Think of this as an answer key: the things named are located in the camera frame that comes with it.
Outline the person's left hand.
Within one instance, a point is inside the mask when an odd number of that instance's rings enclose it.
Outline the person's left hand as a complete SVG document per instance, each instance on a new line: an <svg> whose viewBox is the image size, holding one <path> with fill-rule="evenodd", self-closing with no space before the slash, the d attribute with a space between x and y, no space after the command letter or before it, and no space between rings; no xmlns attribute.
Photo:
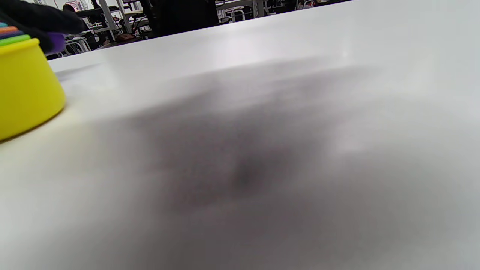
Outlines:
<svg viewBox="0 0 480 270"><path fill-rule="evenodd" d="M84 21L74 12L58 10L48 5L2 0L0 10L1 21L37 38L45 55L63 51L65 35L76 35L86 30Z"/></svg>

